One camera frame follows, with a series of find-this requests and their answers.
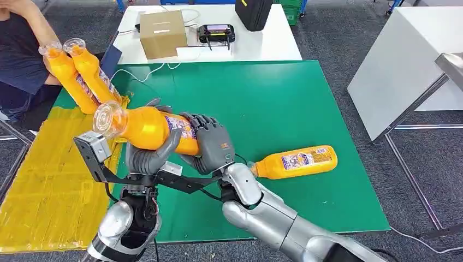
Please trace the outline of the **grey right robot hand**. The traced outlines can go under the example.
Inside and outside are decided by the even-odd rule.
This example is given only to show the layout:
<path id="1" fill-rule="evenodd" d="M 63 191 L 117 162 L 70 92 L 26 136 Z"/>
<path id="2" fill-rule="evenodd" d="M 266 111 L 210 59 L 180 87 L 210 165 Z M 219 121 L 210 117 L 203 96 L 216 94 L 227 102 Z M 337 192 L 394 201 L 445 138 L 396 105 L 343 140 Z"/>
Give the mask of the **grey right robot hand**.
<path id="1" fill-rule="evenodd" d="M 203 114 L 180 113 L 189 121 L 196 135 L 199 153 L 180 158 L 201 175 L 208 175 L 234 163 L 235 148 L 227 129 L 215 118 Z"/>

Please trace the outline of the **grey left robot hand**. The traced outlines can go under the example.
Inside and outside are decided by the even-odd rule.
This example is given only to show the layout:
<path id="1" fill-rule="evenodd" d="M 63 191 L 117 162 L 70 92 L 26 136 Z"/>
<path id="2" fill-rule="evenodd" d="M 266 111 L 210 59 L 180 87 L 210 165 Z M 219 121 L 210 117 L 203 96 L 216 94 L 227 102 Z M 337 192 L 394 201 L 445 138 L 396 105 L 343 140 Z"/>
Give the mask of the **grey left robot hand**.
<path id="1" fill-rule="evenodd" d="M 125 164 L 128 172 L 155 175 L 178 147 L 181 137 L 182 129 L 174 129 L 157 150 L 141 149 L 127 142 Z"/>

